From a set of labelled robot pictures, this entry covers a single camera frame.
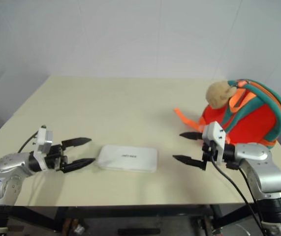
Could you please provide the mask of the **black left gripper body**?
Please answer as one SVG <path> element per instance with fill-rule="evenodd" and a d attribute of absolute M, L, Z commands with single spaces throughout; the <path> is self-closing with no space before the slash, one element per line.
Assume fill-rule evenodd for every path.
<path fill-rule="evenodd" d="M 50 147 L 45 157 L 45 162 L 49 170 L 65 171 L 67 165 L 67 156 L 64 155 L 65 147 L 62 144 Z"/>

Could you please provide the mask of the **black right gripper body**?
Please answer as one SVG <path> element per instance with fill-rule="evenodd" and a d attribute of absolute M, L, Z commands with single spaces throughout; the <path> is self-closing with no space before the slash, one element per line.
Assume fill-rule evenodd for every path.
<path fill-rule="evenodd" d="M 202 146 L 202 160 L 204 163 L 215 162 L 217 159 L 217 144 L 214 141 L 204 142 Z"/>

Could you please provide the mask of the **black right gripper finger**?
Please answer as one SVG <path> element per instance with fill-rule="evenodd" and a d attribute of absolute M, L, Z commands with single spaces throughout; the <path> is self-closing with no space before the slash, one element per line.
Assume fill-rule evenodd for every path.
<path fill-rule="evenodd" d="M 185 155 L 173 155 L 173 157 L 186 165 L 198 167 L 204 171 L 206 170 L 206 161 L 195 160 Z"/>
<path fill-rule="evenodd" d="M 184 132 L 181 133 L 179 136 L 189 139 L 189 140 L 202 140 L 202 133 L 200 132 Z"/>

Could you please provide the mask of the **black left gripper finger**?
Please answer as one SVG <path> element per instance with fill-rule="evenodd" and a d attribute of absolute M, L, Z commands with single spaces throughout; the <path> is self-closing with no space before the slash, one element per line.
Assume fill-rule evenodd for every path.
<path fill-rule="evenodd" d="M 66 150 L 69 147 L 81 146 L 90 141 L 91 141 L 90 138 L 84 138 L 84 137 L 64 140 L 64 141 L 62 141 L 62 150 Z"/>
<path fill-rule="evenodd" d="M 92 164 L 95 161 L 95 158 L 82 158 L 75 160 L 72 163 L 62 165 L 62 172 L 69 173 L 72 171 L 79 170 L 85 166 Z"/>

